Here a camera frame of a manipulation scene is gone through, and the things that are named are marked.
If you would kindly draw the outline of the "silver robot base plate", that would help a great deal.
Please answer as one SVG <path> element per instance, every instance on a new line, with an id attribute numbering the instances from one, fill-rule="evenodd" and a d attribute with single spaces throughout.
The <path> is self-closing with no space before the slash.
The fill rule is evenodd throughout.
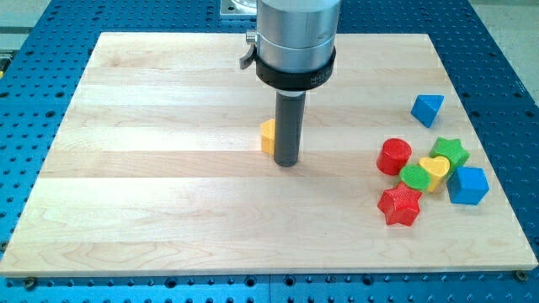
<path id="1" fill-rule="evenodd" d="M 220 19 L 255 19 L 257 14 L 256 0 L 220 0 Z"/>

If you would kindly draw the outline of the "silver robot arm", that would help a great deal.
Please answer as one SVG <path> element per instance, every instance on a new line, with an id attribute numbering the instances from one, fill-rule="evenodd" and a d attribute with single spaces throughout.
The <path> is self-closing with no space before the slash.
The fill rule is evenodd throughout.
<path id="1" fill-rule="evenodd" d="M 256 28 L 246 33 L 242 69 L 276 90 L 274 161 L 296 165 L 307 91 L 331 76 L 340 0 L 258 0 Z"/>

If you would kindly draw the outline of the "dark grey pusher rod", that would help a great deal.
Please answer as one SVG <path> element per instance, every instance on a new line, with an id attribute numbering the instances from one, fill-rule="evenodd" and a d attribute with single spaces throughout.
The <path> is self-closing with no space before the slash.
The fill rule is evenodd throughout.
<path id="1" fill-rule="evenodd" d="M 282 167 L 298 161 L 306 92 L 276 92 L 274 160 Z"/>

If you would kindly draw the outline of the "black mounting collar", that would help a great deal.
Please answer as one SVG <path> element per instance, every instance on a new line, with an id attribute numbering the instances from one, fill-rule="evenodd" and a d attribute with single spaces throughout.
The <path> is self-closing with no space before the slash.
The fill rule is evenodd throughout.
<path id="1" fill-rule="evenodd" d="M 262 82 L 273 88 L 285 91 L 307 91 L 323 85 L 331 78 L 335 58 L 336 48 L 333 48 L 328 62 L 319 69 L 303 73 L 289 73 L 274 69 L 256 56 L 256 74 Z"/>

